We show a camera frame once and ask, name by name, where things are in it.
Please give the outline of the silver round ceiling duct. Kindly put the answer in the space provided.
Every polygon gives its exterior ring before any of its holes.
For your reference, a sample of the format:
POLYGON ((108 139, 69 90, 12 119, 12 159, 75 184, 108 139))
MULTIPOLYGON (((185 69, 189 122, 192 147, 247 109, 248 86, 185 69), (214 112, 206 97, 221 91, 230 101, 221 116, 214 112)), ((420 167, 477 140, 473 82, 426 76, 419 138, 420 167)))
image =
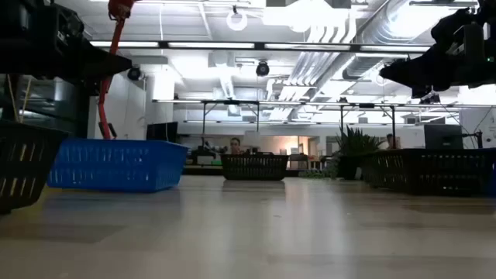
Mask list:
POLYGON ((356 36, 355 43, 410 43, 446 15, 443 7, 410 5, 411 1, 419 0, 389 0, 356 36))

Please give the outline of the black background station frame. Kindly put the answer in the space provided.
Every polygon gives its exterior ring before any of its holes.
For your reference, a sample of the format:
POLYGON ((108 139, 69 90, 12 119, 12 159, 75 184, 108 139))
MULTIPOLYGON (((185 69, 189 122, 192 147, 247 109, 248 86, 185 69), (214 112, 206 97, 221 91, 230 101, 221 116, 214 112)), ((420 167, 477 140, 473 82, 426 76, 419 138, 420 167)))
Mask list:
POLYGON ((396 109, 394 105, 388 105, 385 103, 342 103, 340 102, 338 104, 339 106, 339 112, 340 112, 340 124, 339 124, 339 131, 340 131, 340 138, 343 139, 344 137, 344 108, 345 107, 350 107, 350 108, 359 108, 359 109, 380 109, 382 112, 385 112, 386 115, 391 119, 391 131, 392 131, 392 147, 393 149, 397 148, 397 140, 396 140, 396 118, 395 118, 395 113, 396 109))
POLYGON ((260 132, 260 102, 259 101, 250 101, 250 100, 235 100, 235 99, 222 99, 222 100, 201 100, 201 103, 203 105, 203 110, 202 110, 202 128, 201 128, 201 143, 202 145, 205 145, 205 125, 206 125, 206 116, 208 114, 208 111, 206 110, 207 104, 213 104, 213 108, 217 106, 217 104, 223 104, 223 105, 246 105, 250 108, 251 105, 255 105, 257 107, 257 110, 254 112, 254 115, 256 116, 256 131, 259 133, 260 132))

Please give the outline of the black bar with light strips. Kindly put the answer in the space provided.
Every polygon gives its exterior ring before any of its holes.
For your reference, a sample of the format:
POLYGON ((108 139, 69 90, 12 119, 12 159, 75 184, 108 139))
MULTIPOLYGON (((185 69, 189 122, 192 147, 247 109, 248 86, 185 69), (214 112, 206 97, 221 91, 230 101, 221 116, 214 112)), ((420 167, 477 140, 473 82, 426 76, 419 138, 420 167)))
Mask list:
POLYGON ((424 53, 430 46, 415 44, 357 44, 357 43, 265 43, 233 41, 120 41, 119 49, 157 50, 255 50, 336 53, 424 53))

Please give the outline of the green artificial plant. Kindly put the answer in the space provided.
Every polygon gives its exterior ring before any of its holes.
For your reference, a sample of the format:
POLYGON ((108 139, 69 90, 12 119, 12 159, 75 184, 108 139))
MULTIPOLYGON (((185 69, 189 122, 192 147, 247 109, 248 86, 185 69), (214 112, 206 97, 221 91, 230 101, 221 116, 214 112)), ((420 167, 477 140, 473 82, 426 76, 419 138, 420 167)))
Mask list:
POLYGON ((370 136, 362 129, 346 127, 346 132, 336 137, 337 151, 330 155, 321 156, 319 169, 309 169, 298 174, 304 178, 330 178, 356 180, 356 172, 361 165, 361 157, 381 148, 383 140, 370 136))

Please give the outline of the black metal rig frame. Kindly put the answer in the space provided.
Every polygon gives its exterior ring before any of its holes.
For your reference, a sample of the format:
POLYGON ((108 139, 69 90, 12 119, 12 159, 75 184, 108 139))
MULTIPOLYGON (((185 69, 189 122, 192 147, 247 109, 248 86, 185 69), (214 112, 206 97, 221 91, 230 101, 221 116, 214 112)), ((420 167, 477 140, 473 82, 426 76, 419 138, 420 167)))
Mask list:
POLYGON ((222 166, 215 165, 185 165, 182 171, 183 175, 199 176, 222 176, 222 166))

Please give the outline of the black computer monitor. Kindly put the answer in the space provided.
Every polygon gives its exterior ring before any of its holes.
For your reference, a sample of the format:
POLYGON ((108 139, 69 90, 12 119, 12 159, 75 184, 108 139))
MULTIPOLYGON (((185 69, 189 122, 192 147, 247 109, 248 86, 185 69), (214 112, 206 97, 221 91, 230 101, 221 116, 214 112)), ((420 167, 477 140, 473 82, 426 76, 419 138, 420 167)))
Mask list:
POLYGON ((429 150, 463 149, 462 128, 456 125, 424 125, 425 148, 429 150))
POLYGON ((178 122, 164 122, 150 124, 146 129, 147 140, 164 140, 171 143, 177 142, 178 122))

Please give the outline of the black plastic basket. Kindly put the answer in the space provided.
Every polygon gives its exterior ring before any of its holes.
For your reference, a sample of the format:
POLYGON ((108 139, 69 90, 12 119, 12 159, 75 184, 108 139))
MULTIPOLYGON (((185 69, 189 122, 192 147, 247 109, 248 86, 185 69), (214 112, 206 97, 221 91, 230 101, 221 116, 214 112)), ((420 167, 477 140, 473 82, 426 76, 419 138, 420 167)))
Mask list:
POLYGON ((496 148, 383 150, 361 157, 372 188, 410 195, 485 195, 496 165, 496 148))
POLYGON ((273 154, 221 156, 222 174, 227 180, 281 181, 285 178, 288 156, 273 154))
POLYGON ((35 204, 69 134, 0 120, 0 215, 35 204))

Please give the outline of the blue plastic basket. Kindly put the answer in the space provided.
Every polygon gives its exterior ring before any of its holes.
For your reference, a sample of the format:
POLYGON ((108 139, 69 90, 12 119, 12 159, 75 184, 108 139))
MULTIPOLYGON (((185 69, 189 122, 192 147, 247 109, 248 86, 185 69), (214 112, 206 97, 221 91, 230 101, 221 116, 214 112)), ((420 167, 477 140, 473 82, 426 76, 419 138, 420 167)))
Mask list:
POLYGON ((162 140, 63 141, 47 186, 154 193, 178 186, 189 148, 162 140))
POLYGON ((484 185, 484 194, 489 197, 496 197, 496 161, 491 165, 487 182, 484 185))

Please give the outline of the red desk lamp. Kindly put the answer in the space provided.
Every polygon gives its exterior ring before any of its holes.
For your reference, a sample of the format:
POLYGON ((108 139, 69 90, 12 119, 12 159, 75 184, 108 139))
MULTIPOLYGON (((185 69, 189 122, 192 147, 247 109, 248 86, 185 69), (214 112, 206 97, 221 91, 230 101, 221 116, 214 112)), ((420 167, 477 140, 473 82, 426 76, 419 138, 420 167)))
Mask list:
MULTIPOLYGON (((122 30, 126 20, 131 16, 132 8, 139 0, 108 0, 108 17, 115 21, 115 30, 112 37, 109 53, 116 54, 122 30)), ((105 140, 111 138, 111 130, 105 114, 105 96, 107 95, 112 82, 112 75, 106 77, 101 82, 100 94, 98 96, 98 116, 100 118, 101 133, 105 140)))

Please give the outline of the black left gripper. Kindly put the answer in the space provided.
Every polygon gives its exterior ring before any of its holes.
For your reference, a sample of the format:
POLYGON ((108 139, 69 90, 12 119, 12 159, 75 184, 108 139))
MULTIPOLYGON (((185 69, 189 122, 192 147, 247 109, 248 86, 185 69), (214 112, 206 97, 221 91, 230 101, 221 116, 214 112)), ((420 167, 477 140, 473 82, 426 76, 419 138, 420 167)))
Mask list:
POLYGON ((91 46, 78 14, 54 0, 0 0, 0 74, 62 79, 88 95, 99 80, 132 67, 129 58, 91 46))

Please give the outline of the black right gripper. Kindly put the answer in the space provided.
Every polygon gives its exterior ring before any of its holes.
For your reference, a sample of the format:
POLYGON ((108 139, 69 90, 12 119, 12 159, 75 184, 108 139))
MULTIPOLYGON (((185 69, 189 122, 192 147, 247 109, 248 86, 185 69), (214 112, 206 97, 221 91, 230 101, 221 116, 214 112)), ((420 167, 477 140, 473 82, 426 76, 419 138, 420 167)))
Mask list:
POLYGON ((486 54, 488 47, 496 52, 496 45, 484 38, 480 24, 439 22, 431 36, 435 44, 423 55, 395 61, 384 66, 379 75, 412 89, 431 87, 434 91, 496 82, 496 61, 486 54))

